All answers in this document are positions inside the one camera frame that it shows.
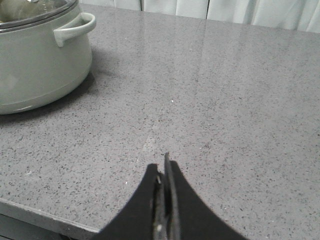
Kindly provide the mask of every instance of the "cooking pot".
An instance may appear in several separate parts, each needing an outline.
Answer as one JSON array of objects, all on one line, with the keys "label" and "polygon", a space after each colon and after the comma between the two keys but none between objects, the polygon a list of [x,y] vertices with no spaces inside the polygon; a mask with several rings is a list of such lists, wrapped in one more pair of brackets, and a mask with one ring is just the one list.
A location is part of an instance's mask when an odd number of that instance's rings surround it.
[{"label": "cooking pot", "polygon": [[0,0],[0,115],[31,110],[88,75],[96,18],[78,0]]}]

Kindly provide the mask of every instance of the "speckled quartz countertop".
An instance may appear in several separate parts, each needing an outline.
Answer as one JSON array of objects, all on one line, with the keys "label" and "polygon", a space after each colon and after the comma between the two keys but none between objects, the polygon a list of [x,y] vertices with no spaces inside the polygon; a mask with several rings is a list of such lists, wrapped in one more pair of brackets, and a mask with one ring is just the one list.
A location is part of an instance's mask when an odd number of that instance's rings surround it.
[{"label": "speckled quartz countertop", "polygon": [[82,9],[97,18],[91,74],[0,116],[0,214],[87,239],[169,151],[249,239],[319,240],[319,34]]}]

